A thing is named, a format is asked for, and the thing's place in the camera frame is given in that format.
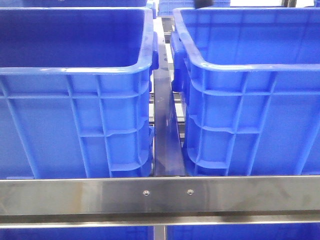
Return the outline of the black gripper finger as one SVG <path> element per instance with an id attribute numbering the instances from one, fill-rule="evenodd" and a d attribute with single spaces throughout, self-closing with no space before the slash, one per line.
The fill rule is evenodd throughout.
<path id="1" fill-rule="evenodd" d="M 214 0 L 194 0 L 194 8 L 206 8 L 214 5 Z"/>

